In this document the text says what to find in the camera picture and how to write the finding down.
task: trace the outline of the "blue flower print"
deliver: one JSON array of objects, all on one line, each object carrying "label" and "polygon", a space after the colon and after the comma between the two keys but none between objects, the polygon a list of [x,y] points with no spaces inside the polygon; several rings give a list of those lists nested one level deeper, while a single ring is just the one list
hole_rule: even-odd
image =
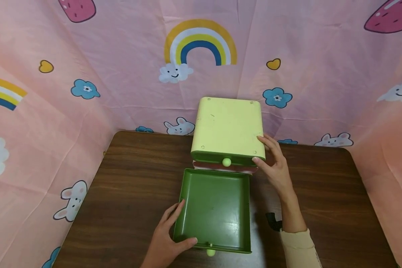
[{"label": "blue flower print", "polygon": [[54,251],[52,251],[51,257],[49,258],[49,260],[47,260],[45,263],[43,263],[41,268],[52,268],[52,264],[54,264],[55,259],[57,258],[58,252],[60,251],[60,248],[61,247],[58,246],[57,248],[54,249]]},{"label": "blue flower print", "polygon": [[279,87],[265,90],[262,96],[265,98],[266,104],[278,108],[286,107],[287,103],[293,98],[292,94],[284,93],[284,90]]},{"label": "blue flower print", "polygon": [[149,132],[153,133],[153,130],[147,127],[139,126],[138,128],[135,129],[136,132]]},{"label": "blue flower print", "polygon": [[71,88],[71,93],[75,97],[82,97],[84,99],[92,99],[100,96],[97,87],[93,83],[82,79],[76,79],[74,81],[74,87]]},{"label": "blue flower print", "polygon": [[298,144],[297,141],[293,141],[291,138],[287,138],[284,140],[279,140],[277,141],[278,143],[286,143],[286,144]]}]

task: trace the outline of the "sleeve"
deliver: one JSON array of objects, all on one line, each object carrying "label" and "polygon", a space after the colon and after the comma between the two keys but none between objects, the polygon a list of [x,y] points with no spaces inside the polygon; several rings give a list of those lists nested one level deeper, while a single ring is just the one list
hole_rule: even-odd
[{"label": "sleeve", "polygon": [[309,230],[286,233],[280,230],[287,268],[322,268]]}]

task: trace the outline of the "finger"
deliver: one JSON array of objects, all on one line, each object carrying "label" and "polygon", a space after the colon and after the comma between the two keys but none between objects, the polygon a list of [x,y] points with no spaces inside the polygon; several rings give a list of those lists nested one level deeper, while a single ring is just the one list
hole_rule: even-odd
[{"label": "finger", "polygon": [[268,146],[269,150],[271,151],[272,155],[274,155],[275,161],[278,163],[283,159],[283,153],[272,141],[267,138],[258,136],[258,140],[263,142],[266,146]]},{"label": "finger", "polygon": [[167,221],[168,217],[170,217],[170,214],[173,212],[174,209],[176,209],[176,207],[179,205],[179,203],[175,203],[174,205],[172,205],[171,207],[167,208],[167,210],[164,212],[164,215],[162,215],[161,220],[159,221],[159,223],[164,223]]},{"label": "finger", "polygon": [[260,169],[263,170],[263,172],[267,172],[268,169],[270,168],[270,166],[268,166],[268,164],[266,164],[262,159],[260,159],[259,157],[254,157],[252,158],[252,161],[255,162],[256,166]]},{"label": "finger", "polygon": [[275,146],[277,146],[278,149],[279,149],[280,152],[281,152],[280,143],[279,143],[278,141],[276,141],[274,138],[272,138],[272,137],[271,137],[270,135],[268,135],[267,133],[264,133],[264,137],[265,137],[266,139],[268,139],[269,141],[271,141],[272,144],[274,144]]},{"label": "finger", "polygon": [[171,226],[176,222],[177,218],[180,215],[180,212],[182,212],[182,208],[185,205],[185,200],[182,200],[180,204],[177,206],[176,210],[174,213],[168,218],[168,220],[165,222],[165,225],[168,228],[171,228]]},{"label": "finger", "polygon": [[198,239],[196,239],[196,237],[192,237],[190,239],[176,243],[176,252],[178,254],[181,254],[183,251],[187,251],[188,249],[195,246],[196,243],[198,243]]}]

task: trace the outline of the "rainbow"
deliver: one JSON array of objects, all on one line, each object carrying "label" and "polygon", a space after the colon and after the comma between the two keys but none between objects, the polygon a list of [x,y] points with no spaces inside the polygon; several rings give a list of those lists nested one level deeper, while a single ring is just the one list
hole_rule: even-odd
[{"label": "rainbow", "polygon": [[27,93],[20,87],[15,86],[3,79],[0,79],[0,105],[15,110],[16,106]]},{"label": "rainbow", "polygon": [[193,48],[209,49],[217,66],[237,64],[234,40],[225,28],[212,20],[185,20],[175,26],[165,40],[165,63],[187,63],[186,57]]}]

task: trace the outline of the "pink fabric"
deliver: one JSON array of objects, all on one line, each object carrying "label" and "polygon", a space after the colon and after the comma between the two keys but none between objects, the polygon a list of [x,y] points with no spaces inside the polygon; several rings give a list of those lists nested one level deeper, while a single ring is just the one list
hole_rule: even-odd
[{"label": "pink fabric", "polygon": [[402,267],[402,0],[0,1],[0,90],[1,268],[49,268],[113,134],[192,135],[203,96],[348,149]]}]

